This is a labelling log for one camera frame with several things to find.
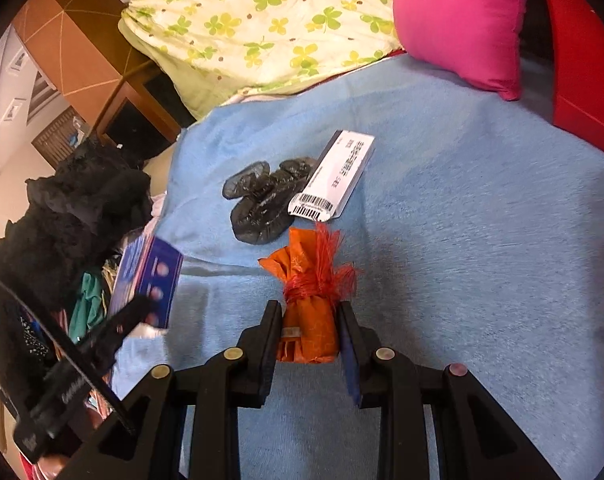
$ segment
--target magenta cushion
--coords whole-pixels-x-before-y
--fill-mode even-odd
[[[519,38],[526,0],[393,0],[398,37],[411,56],[473,86],[518,99]]]

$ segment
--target barcode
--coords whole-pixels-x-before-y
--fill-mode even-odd
[[[333,204],[321,196],[304,193],[303,195],[300,195],[299,201],[304,204],[313,204],[317,207],[321,207],[322,209],[326,209],[329,213],[333,211]]]
[[[293,214],[303,216],[309,220],[317,220],[320,217],[320,212],[315,209],[309,209],[303,205],[296,205],[293,209]]]

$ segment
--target metal pin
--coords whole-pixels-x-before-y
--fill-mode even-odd
[[[241,348],[237,348],[237,346],[231,346],[230,348],[224,350],[224,358],[228,359],[229,361],[235,361],[243,355],[244,350],[242,350]]]
[[[382,361],[390,361],[395,357],[395,352],[390,348],[382,347],[375,351],[375,355]]]
[[[449,365],[448,371],[456,377],[464,377],[468,373],[468,368],[461,363],[453,363]]]
[[[171,373],[171,369],[167,365],[157,365],[151,370],[151,377],[154,379],[163,379]]]

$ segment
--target orange wrapped pouch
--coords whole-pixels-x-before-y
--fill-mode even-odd
[[[284,282],[287,309],[277,360],[293,363],[330,363],[339,353],[335,307],[355,292],[352,265],[333,269],[339,231],[317,222],[315,229],[288,230],[288,246],[259,264]]]

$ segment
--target blue blanket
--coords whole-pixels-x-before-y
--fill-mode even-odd
[[[592,479],[604,465],[604,154],[540,116],[551,76],[525,64],[524,98],[507,103],[398,56],[213,111],[178,141],[159,225],[185,254],[169,332],[126,341],[118,394],[153,364],[202,364],[281,299],[257,260],[287,236],[236,241],[222,185],[255,160],[317,156],[344,128],[377,137],[331,225],[339,258],[363,270],[360,324],[418,364],[466,363],[563,479]],[[338,364],[279,364],[264,409],[239,415],[242,477],[374,478],[378,424],[352,406]]]

